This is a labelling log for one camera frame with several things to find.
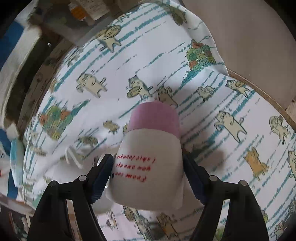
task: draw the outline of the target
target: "silver screw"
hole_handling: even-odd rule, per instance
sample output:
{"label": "silver screw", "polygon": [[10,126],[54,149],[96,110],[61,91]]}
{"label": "silver screw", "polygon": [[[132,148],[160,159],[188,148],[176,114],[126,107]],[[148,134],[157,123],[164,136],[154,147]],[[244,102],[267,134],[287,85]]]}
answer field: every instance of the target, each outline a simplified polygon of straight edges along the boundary
{"label": "silver screw", "polygon": [[218,180],[218,177],[212,175],[212,176],[210,176],[210,180],[215,182]]}
{"label": "silver screw", "polygon": [[86,175],[81,175],[80,177],[78,177],[79,181],[84,181],[86,179],[87,179]]}
{"label": "silver screw", "polygon": [[51,182],[49,183],[49,186],[53,187],[53,186],[55,186],[56,184],[58,184],[57,181],[51,181]]}
{"label": "silver screw", "polygon": [[239,183],[243,186],[247,186],[248,183],[245,180],[240,180]]}

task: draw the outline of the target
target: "light blue object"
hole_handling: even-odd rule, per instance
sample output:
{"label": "light blue object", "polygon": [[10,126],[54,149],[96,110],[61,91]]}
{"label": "light blue object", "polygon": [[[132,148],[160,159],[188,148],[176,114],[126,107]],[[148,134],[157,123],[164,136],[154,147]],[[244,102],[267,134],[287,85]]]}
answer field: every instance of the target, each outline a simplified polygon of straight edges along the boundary
{"label": "light blue object", "polygon": [[11,142],[10,166],[15,187],[22,186],[23,162],[24,162],[24,145],[19,139]]}

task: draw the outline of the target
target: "gray surface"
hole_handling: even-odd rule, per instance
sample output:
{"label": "gray surface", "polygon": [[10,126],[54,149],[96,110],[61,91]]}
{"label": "gray surface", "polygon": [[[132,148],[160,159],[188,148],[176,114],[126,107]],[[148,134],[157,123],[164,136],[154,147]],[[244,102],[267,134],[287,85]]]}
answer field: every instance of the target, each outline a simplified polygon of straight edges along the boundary
{"label": "gray surface", "polygon": [[226,67],[284,109],[296,95],[296,42],[263,0],[183,0],[209,28]]}

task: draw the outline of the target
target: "cat-patterned fabric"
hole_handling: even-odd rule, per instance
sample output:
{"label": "cat-patterned fabric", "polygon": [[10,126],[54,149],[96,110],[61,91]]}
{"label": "cat-patterned fabric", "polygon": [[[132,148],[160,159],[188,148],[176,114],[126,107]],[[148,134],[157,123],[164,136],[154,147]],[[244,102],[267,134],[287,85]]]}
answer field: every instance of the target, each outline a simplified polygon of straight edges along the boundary
{"label": "cat-patterned fabric", "polygon": [[[158,100],[176,109],[181,143],[199,165],[223,181],[249,183],[270,240],[278,239],[296,212],[293,129],[252,88],[228,76],[209,30],[193,13],[157,1],[126,15],[67,56],[53,78],[25,133],[26,203],[36,208],[51,180],[88,173],[102,153],[120,145],[131,111]],[[66,163],[69,146],[83,169]],[[107,240],[188,240],[203,206],[185,183],[177,211],[114,204],[98,216]]]}

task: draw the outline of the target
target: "wooden edge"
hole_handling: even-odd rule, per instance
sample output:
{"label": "wooden edge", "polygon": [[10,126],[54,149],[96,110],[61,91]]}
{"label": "wooden edge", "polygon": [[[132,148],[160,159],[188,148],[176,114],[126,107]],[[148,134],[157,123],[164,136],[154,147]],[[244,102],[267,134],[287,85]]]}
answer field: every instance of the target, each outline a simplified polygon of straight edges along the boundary
{"label": "wooden edge", "polygon": [[293,128],[294,131],[296,131],[296,123],[292,120],[292,118],[285,112],[285,110],[267,93],[265,93],[263,90],[261,90],[258,86],[247,80],[246,78],[242,77],[241,75],[237,74],[236,72],[227,69],[229,76],[243,82],[244,84],[250,86],[252,89],[254,89],[259,95],[261,95],[269,104],[271,104],[287,121],[287,123]]}

